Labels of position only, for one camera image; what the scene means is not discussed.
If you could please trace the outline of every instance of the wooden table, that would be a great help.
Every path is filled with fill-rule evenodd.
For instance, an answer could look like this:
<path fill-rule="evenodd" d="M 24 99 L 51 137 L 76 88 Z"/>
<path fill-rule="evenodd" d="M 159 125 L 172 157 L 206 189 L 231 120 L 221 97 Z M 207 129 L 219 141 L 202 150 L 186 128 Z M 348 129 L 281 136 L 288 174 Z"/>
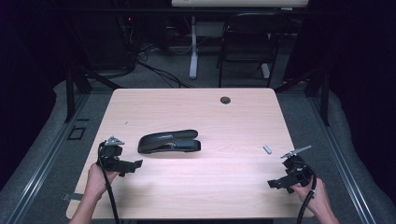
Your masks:
<path fill-rule="evenodd" d="M 223 104 L 220 98 L 231 99 Z M 198 152 L 137 153 L 149 133 L 197 130 Z M 134 174 L 112 184 L 120 218 L 297 217 L 297 194 L 270 189 L 267 180 L 285 176 L 280 156 L 293 149 L 276 95 L 271 89 L 116 90 L 93 141 L 76 193 L 101 142 L 114 135 L 125 142 L 120 159 L 143 160 Z M 262 149 L 268 145 L 271 155 Z M 79 201 L 70 203 L 67 216 Z M 107 193 L 93 218 L 113 218 Z"/>

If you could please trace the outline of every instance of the table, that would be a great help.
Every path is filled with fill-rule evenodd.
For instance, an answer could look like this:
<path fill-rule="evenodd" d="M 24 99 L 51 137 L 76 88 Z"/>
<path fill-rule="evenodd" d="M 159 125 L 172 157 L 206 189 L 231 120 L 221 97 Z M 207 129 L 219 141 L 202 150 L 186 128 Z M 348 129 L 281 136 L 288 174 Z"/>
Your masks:
<path fill-rule="evenodd" d="M 291 10 L 293 7 L 306 7 L 308 0 L 172 0 L 172 7 L 280 7 Z M 196 48 L 196 20 L 191 19 L 191 63 L 190 78 L 197 78 L 198 53 Z M 264 77 L 269 76 L 268 65 L 262 66 Z"/>
<path fill-rule="evenodd" d="M 221 97 L 231 102 L 223 104 Z M 197 130 L 198 152 L 139 154 L 149 133 Z M 271 89 L 119 89 L 114 91 L 93 141 L 75 193 L 83 193 L 101 142 L 125 142 L 122 161 L 143 160 L 134 174 L 112 184 L 120 218 L 297 217 L 297 194 L 270 189 L 267 180 L 285 176 L 280 156 L 293 149 Z M 268 145 L 273 153 L 262 148 Z M 67 216 L 79 201 L 72 200 Z M 313 216 L 308 210 L 306 216 Z M 113 218 L 107 193 L 93 218 Z"/>

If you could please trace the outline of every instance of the table leg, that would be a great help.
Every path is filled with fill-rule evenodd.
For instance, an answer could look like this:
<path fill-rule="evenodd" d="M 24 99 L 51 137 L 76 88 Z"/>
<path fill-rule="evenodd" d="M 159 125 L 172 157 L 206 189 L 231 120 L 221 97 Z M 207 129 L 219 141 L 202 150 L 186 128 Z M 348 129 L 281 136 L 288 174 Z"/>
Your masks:
<path fill-rule="evenodd" d="M 270 69 L 268 68 L 268 63 L 262 64 L 262 77 L 263 78 L 270 77 Z"/>
<path fill-rule="evenodd" d="M 191 64 L 190 64 L 190 79 L 197 78 L 198 54 L 197 54 L 197 34 L 196 34 L 195 17 L 191 19 Z"/>

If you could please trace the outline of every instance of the hand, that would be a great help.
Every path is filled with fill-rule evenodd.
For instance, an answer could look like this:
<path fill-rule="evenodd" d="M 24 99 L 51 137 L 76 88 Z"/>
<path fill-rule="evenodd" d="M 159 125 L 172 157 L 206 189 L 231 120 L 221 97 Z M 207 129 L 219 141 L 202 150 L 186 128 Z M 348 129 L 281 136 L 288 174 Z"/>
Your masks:
<path fill-rule="evenodd" d="M 294 185 L 290 188 L 298 194 L 300 201 L 303 202 L 312 188 L 312 179 L 305 187 Z M 315 214 L 321 224 L 339 223 L 338 219 L 332 212 L 326 186 L 320 178 L 317 178 L 317 187 L 315 189 L 314 195 L 308 203 L 308 209 Z"/>
<path fill-rule="evenodd" d="M 110 184 L 113 182 L 114 178 L 119 175 L 119 172 L 106 172 L 107 179 Z M 91 165 L 91 168 L 88 172 L 87 186 L 85 187 L 84 195 L 90 195 L 92 197 L 97 198 L 97 200 L 101 199 L 102 194 L 106 191 L 106 181 L 103 177 L 102 169 L 96 165 L 96 163 Z"/>
<path fill-rule="evenodd" d="M 119 172 L 106 172 L 107 179 L 110 183 L 112 183 L 114 178 L 119 174 Z M 69 223 L 91 223 L 95 206 L 99 199 L 102 198 L 102 194 L 105 191 L 106 181 L 103 176 L 102 169 L 94 163 L 91 165 L 90 171 L 88 172 L 87 186 L 85 186 L 84 196 L 82 197 L 76 213 L 70 219 Z"/>

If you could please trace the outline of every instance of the black stapler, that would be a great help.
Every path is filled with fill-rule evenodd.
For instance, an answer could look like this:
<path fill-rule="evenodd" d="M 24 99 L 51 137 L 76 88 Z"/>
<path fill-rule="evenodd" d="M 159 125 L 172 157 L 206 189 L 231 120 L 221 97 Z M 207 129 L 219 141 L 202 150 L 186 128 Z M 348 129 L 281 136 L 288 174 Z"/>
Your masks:
<path fill-rule="evenodd" d="M 140 138 L 137 151 L 144 154 L 164 151 L 199 151 L 201 150 L 201 142 L 193 140 L 197 136 L 198 132 L 195 130 L 151 133 Z"/>

